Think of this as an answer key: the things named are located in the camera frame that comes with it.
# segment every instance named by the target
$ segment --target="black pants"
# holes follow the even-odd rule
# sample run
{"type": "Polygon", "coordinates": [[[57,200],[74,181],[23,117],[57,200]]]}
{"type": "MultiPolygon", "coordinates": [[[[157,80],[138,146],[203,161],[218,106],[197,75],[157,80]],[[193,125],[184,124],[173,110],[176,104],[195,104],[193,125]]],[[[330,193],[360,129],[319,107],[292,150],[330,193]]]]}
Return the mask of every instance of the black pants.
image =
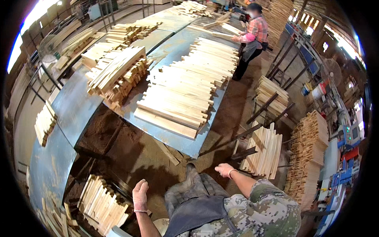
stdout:
{"type": "Polygon", "coordinates": [[[249,65],[249,62],[253,60],[253,58],[260,55],[262,52],[262,49],[256,49],[254,53],[250,56],[250,58],[247,60],[247,62],[240,60],[240,64],[237,66],[236,70],[234,71],[232,79],[235,81],[241,80],[243,74],[246,72],[247,66],[249,65]]]}

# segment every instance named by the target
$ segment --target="workbench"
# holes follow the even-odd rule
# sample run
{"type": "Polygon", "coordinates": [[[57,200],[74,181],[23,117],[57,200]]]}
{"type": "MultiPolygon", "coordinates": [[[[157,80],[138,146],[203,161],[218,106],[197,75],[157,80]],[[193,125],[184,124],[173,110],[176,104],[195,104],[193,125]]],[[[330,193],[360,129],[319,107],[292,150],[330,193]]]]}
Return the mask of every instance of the workbench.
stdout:
{"type": "MultiPolygon", "coordinates": [[[[133,46],[145,46],[149,58],[155,60],[150,66],[150,73],[154,75],[163,65],[169,65],[173,61],[180,61],[183,55],[188,55],[190,44],[197,37],[211,39],[228,46],[238,48],[239,45],[222,38],[214,37],[208,33],[186,28],[194,22],[196,25],[205,25],[211,19],[200,17],[188,17],[183,15],[171,15],[167,10],[149,16],[163,24],[144,39],[133,42],[133,46]]],[[[106,36],[98,42],[105,42],[106,36]]],[[[57,124],[49,135],[46,146],[41,147],[36,139],[30,162],[30,201],[33,208],[42,209],[41,198],[46,204],[51,201],[60,206],[63,201],[68,175],[77,156],[76,145],[86,131],[90,120],[101,102],[107,105],[98,95],[90,96],[87,93],[87,78],[85,73],[89,71],[81,66],[63,86],[52,103],[52,108],[58,116],[57,124]]],[[[154,138],[166,143],[180,152],[188,154],[192,158],[199,156],[200,148],[210,131],[216,112],[225,94],[228,83],[216,90],[213,96],[213,108],[210,119],[201,129],[195,140],[191,140],[172,132],[166,131],[153,124],[135,118],[133,113],[136,102],[142,98],[142,93],[147,88],[147,81],[141,81],[132,89],[127,102],[121,109],[112,108],[121,115],[124,120],[150,134],[154,138]]]]}

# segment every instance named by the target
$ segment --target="hand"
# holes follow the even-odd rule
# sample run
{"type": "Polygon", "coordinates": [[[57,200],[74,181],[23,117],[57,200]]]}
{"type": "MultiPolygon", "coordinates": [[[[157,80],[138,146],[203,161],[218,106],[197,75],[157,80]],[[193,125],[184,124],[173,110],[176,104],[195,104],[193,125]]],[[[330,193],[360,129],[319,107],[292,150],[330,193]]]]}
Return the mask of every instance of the hand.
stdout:
{"type": "Polygon", "coordinates": [[[227,163],[221,163],[215,167],[215,171],[219,172],[221,174],[221,176],[224,178],[230,178],[231,179],[232,177],[230,176],[230,173],[233,170],[238,172],[238,170],[236,170],[230,164],[227,164],[227,163]]]}
{"type": "Polygon", "coordinates": [[[145,179],[139,181],[133,189],[133,204],[135,212],[147,213],[146,191],[149,189],[145,179]]]}
{"type": "Polygon", "coordinates": [[[239,42],[240,41],[240,38],[238,37],[238,36],[233,36],[231,39],[230,39],[231,41],[233,41],[233,42],[239,42]]]}

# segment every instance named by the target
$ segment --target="concrete floor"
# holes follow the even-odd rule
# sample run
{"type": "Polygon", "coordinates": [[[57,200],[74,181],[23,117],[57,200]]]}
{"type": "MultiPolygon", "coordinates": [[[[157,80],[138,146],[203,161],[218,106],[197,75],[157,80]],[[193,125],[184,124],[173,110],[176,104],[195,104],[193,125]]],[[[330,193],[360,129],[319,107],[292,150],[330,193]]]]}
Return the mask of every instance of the concrete floor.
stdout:
{"type": "MultiPolygon", "coordinates": [[[[115,18],[122,17],[124,14],[138,9],[138,7],[140,6],[136,5],[123,10],[115,14],[115,18]]],[[[156,6],[156,12],[169,7],[169,4],[156,6]]],[[[130,23],[142,17],[142,12],[137,12],[121,19],[118,23],[130,23]]],[[[92,27],[100,29],[103,27],[103,22],[100,21],[92,27]]],[[[274,49],[273,53],[264,51],[259,57],[252,60],[240,81],[230,81],[211,131],[201,151],[206,151],[215,144],[227,141],[231,136],[242,133],[249,128],[246,125],[246,121],[250,118],[254,108],[252,102],[252,98],[255,96],[254,85],[261,75],[267,73],[271,62],[287,36],[288,34],[286,32],[282,34],[278,47],[274,49]]],[[[281,69],[287,66],[295,53],[295,50],[290,51],[289,55],[281,64],[281,69]]],[[[294,78],[303,67],[303,62],[300,58],[297,58],[293,65],[287,70],[286,77],[294,78]]],[[[305,73],[288,90],[290,100],[294,101],[296,106],[288,112],[288,118],[283,117],[281,121],[276,123],[277,133],[283,134],[284,141],[290,138],[291,128],[295,125],[293,120],[298,121],[305,116],[307,107],[304,103],[304,97],[300,93],[300,88],[302,87],[302,83],[306,81],[309,81],[309,77],[305,73]]],[[[47,93],[44,94],[44,91],[41,93],[44,98],[49,96],[47,93]]],[[[24,106],[19,113],[14,134],[15,159],[25,164],[30,163],[31,151],[36,138],[33,127],[35,122],[34,118],[37,113],[41,111],[43,106],[42,101],[38,98],[30,105],[33,96],[33,92],[26,94],[23,103],[24,106]]],[[[101,116],[107,116],[107,118],[99,119],[97,123],[91,124],[84,138],[91,138],[89,145],[98,150],[101,150],[101,147],[103,148],[107,143],[118,123],[117,116],[110,110],[103,111],[102,114],[98,115],[99,118],[101,118],[101,116]]],[[[107,153],[107,155],[111,157],[107,166],[131,187],[134,187],[134,185],[143,178],[149,182],[150,189],[147,193],[148,208],[153,212],[152,219],[156,220],[167,217],[163,195],[170,186],[184,180],[185,165],[187,162],[194,163],[199,172],[206,172],[211,175],[230,195],[240,193],[233,181],[220,177],[218,173],[214,171],[214,167],[219,163],[229,162],[226,158],[232,153],[232,149],[233,145],[229,144],[219,150],[205,154],[197,160],[190,160],[188,156],[184,156],[184,159],[180,160],[180,164],[174,166],[153,141],[151,136],[131,126],[124,127],[121,130],[110,152],[107,153]]],[[[282,147],[279,165],[288,163],[289,157],[285,154],[286,149],[286,147],[282,147]]],[[[236,162],[230,163],[234,167],[238,167],[236,162]]],[[[282,189],[285,184],[286,175],[287,169],[279,168],[276,179],[272,180],[273,184],[282,189]]]]}

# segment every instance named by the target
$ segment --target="bucket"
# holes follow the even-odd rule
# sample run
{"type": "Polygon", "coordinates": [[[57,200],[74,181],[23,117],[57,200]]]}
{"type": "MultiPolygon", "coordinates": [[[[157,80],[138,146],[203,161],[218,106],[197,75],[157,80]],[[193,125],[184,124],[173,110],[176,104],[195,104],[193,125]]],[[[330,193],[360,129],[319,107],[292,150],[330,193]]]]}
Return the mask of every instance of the bucket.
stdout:
{"type": "Polygon", "coordinates": [[[301,94],[306,96],[310,93],[311,90],[312,87],[310,86],[310,84],[305,82],[303,88],[301,88],[301,94]]]}
{"type": "Polygon", "coordinates": [[[318,86],[312,91],[312,96],[315,100],[320,99],[321,96],[326,94],[325,83],[320,83],[318,86]]]}

